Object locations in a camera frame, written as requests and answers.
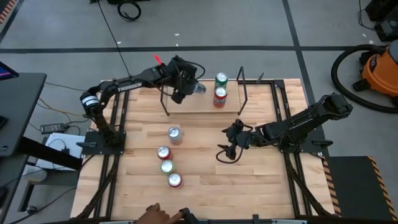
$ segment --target soda can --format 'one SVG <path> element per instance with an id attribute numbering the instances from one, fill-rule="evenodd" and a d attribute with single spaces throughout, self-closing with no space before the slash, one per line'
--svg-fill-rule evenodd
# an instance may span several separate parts
<path id="1" fill-rule="evenodd" d="M 171 127 L 169 129 L 169 139 L 173 145 L 179 145 L 182 142 L 182 133 L 178 127 Z"/>
<path id="2" fill-rule="evenodd" d="M 223 87 L 218 87 L 214 92 L 214 101 L 213 104 L 217 108 L 223 108 L 226 102 L 227 92 Z"/>
<path id="3" fill-rule="evenodd" d="M 160 146 L 157 150 L 157 157 L 162 160 L 173 159 L 172 151 L 167 146 Z"/>
<path id="4" fill-rule="evenodd" d="M 182 176 L 178 173 L 172 173 L 168 179 L 170 187 L 179 188 L 182 186 Z"/>
<path id="5" fill-rule="evenodd" d="M 160 171 L 162 171 L 162 173 L 164 174 L 171 174 L 174 171 L 174 163 L 171 160 L 165 160 L 162 162 L 162 164 L 160 165 Z"/>
<path id="6" fill-rule="evenodd" d="M 214 89 L 216 90 L 218 87 L 226 88 L 226 84 L 228 83 L 228 76 L 224 73 L 220 72 L 216 75 L 216 81 L 214 84 Z"/>

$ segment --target wooden plank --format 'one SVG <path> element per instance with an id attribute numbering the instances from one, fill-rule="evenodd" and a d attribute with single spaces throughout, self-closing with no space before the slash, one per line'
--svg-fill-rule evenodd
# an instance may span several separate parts
<path id="1" fill-rule="evenodd" d="M 165 97 L 167 111 L 169 113 L 237 113 L 241 109 L 239 98 L 238 82 L 228 80 L 226 90 L 227 98 L 223 108 L 213 106 L 214 100 L 214 80 L 201 80 L 201 84 L 206 86 L 206 93 L 192 94 L 186 96 L 181 104 L 176 104 L 171 97 Z M 173 88 L 168 88 L 167 93 L 172 94 Z"/>
<path id="2" fill-rule="evenodd" d="M 292 114 L 304 110 L 307 104 L 301 81 L 287 79 L 285 85 Z M 137 219 L 145 208 L 156 202 L 170 215 L 188 207 L 198 218 L 252 218 L 254 213 L 260 218 L 294 217 L 284 160 L 276 148 L 251 147 L 235 164 L 223 164 L 215 159 L 215 154 L 220 151 L 216 145 L 228 144 L 221 130 L 235 119 L 251 126 L 276 121 L 268 85 L 248 85 L 248 102 L 240 116 L 236 113 L 166 116 L 159 97 L 160 92 L 156 89 L 140 88 L 131 92 L 125 124 L 126 152 L 118 170 L 113 220 Z M 239 86 L 239 97 L 243 102 L 242 86 Z M 111 105 L 109 103 L 104 111 L 108 119 Z M 169 144 L 167 130 L 171 126 L 182 130 L 183 141 L 179 146 Z M 171 189 L 167 177 L 159 170 L 156 149 L 164 144 L 172 149 L 177 172 L 183 176 L 181 189 Z M 220 158 L 228 160 L 225 155 Z M 97 189 L 101 163 L 102 157 L 96 156 L 82 170 L 72 217 L 82 211 Z M 324 208 L 332 212 L 321 160 L 303 154 L 302 164 L 308 188 Z M 303 208 L 301 195 L 298 202 Z"/>

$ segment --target gray floor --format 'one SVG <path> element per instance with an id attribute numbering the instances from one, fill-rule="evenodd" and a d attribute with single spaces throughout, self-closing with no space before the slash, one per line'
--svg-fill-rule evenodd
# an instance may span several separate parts
<path id="1" fill-rule="evenodd" d="M 363 7 L 369 1 L 362 1 Z M 373 42 L 381 44 L 377 35 L 358 25 L 357 0 L 288 0 L 298 41 L 301 46 L 350 46 Z M 142 17 L 133 23 L 124 22 L 116 8 L 106 1 L 101 5 L 120 47 L 183 46 L 293 46 L 282 0 L 151 0 L 140 2 Z M 369 23 L 364 15 L 364 23 Z M 96 4 L 82 0 L 25 0 L 0 43 L 1 49 L 69 49 L 108 48 L 114 42 Z M 124 52 L 124 59 L 135 74 L 155 65 L 154 54 L 168 61 L 175 54 L 202 64 L 205 78 L 218 72 L 235 76 L 241 65 L 249 78 L 302 78 L 296 52 L 291 50 L 224 50 L 181 52 Z M 330 80 L 330 68 L 339 51 L 303 52 L 315 99 L 335 91 Z M 355 56 L 345 61 L 340 77 L 347 86 L 358 77 Z M 118 53 L 61 54 L 0 54 L 0 60 L 18 72 L 44 72 L 47 81 L 75 88 L 88 88 L 100 80 L 121 78 L 126 71 Z M 54 108 L 82 114 L 80 93 L 46 85 L 42 98 Z M 364 97 L 380 99 L 373 93 Z M 374 156 L 393 202 L 398 203 L 398 169 L 395 160 L 395 115 L 370 111 L 353 103 L 354 111 L 344 121 L 323 125 L 332 156 Z M 31 123 L 67 122 L 57 112 L 36 108 Z M 88 123 L 79 124 L 87 130 Z M 28 127 L 26 136 L 41 141 L 43 136 Z M 38 187 L 31 204 L 43 206 L 68 187 Z M 23 214 L 17 213 L 17 199 L 6 223 Z M 69 217 L 73 192 L 62 197 L 54 206 L 24 223 L 53 222 Z"/>

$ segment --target orange shop vacuum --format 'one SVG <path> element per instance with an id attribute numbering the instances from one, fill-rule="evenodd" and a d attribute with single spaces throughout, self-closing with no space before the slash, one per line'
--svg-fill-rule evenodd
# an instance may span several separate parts
<path id="1" fill-rule="evenodd" d="M 371 44 L 362 44 L 343 52 L 334 62 L 331 68 L 331 79 L 336 89 L 352 101 L 372 110 L 383 113 L 398 113 L 398 108 L 381 106 L 360 98 L 348 91 L 337 77 L 337 69 L 347 56 L 357 51 L 363 51 L 359 62 L 363 66 L 361 79 L 353 84 L 355 91 L 367 89 L 376 90 L 390 96 L 392 102 L 398 105 L 398 40 L 390 46 L 379 47 Z"/>

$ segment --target green soda can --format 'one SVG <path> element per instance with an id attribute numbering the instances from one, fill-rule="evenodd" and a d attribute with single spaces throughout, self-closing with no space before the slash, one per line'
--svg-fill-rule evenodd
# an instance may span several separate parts
<path id="1" fill-rule="evenodd" d="M 227 82 L 228 82 L 228 76 L 225 75 L 224 73 L 220 72 L 219 74 L 216 75 L 214 90 L 216 90 L 218 87 L 223 87 L 226 89 Z"/>
<path id="2" fill-rule="evenodd" d="M 171 161 L 170 159 L 163 161 L 162 164 L 160 165 L 160 170 L 162 171 L 162 173 L 166 175 L 171 174 L 174 171 L 173 161 Z"/>

